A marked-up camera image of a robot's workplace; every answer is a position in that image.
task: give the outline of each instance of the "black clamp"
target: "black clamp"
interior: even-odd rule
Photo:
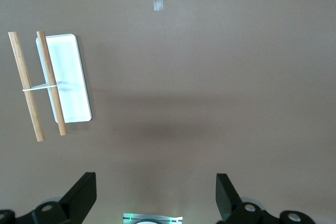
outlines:
[[[85,173],[59,202],[43,203],[19,218],[0,210],[0,224],[81,224],[96,199],[96,174]]]
[[[217,224],[315,224],[301,212],[283,211],[278,219],[253,203],[242,202],[226,174],[217,174],[216,202],[222,217]]]

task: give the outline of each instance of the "white rectangular panel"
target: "white rectangular panel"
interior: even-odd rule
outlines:
[[[47,36],[46,39],[65,122],[90,121],[92,119],[91,108],[75,35]],[[49,83],[38,38],[36,45],[46,83]],[[57,122],[50,89],[48,89],[48,93]]]

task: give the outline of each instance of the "clear tape piece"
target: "clear tape piece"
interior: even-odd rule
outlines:
[[[163,0],[153,0],[153,6],[155,11],[164,10],[163,9]]]

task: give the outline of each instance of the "screw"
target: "screw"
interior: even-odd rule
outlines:
[[[46,211],[49,211],[51,208],[52,208],[52,205],[46,205],[46,206],[42,207],[41,211],[46,212]]]
[[[301,218],[297,214],[294,214],[292,212],[288,215],[288,218],[292,221],[295,221],[295,222],[300,222],[301,221]]]
[[[256,211],[256,208],[251,204],[246,204],[245,209],[249,212],[255,212]]]

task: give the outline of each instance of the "reflective object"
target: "reflective object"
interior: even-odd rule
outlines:
[[[163,10],[163,0],[153,0],[154,10]]]
[[[46,206],[42,207],[41,211],[46,212],[46,211],[49,211],[51,208],[52,208],[52,205],[46,205]]]
[[[65,122],[90,121],[92,118],[91,108],[75,35],[47,36],[46,39]],[[46,83],[49,83],[38,39],[36,39],[36,44],[40,55],[43,74]],[[49,88],[48,93],[55,121],[58,122]]]
[[[182,217],[123,214],[123,224],[182,224]]]
[[[288,218],[292,221],[295,221],[295,222],[300,222],[301,221],[301,218],[297,214],[294,214],[294,213],[290,213],[288,215]]]
[[[255,212],[256,211],[256,208],[251,204],[245,205],[245,209],[249,212]]]

